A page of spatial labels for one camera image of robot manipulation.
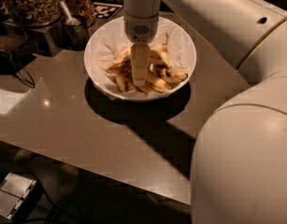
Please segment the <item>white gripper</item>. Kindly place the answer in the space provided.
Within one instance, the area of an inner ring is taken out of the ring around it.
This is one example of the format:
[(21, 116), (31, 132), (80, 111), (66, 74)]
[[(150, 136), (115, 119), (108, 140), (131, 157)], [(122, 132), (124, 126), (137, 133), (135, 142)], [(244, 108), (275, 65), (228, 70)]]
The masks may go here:
[(126, 37), (134, 43), (131, 47), (131, 65), (133, 83), (137, 87), (145, 85), (149, 65), (150, 43), (158, 30), (159, 15), (150, 18), (137, 18), (124, 14)]

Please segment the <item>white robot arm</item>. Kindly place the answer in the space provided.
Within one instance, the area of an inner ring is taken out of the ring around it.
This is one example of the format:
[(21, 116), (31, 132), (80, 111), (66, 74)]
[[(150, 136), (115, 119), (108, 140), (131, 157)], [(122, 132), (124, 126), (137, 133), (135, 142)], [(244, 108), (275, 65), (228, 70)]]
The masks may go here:
[(125, 32), (151, 41), (167, 4), (251, 87), (195, 141), (194, 224), (287, 224), (287, 12), (263, 0), (124, 0)]

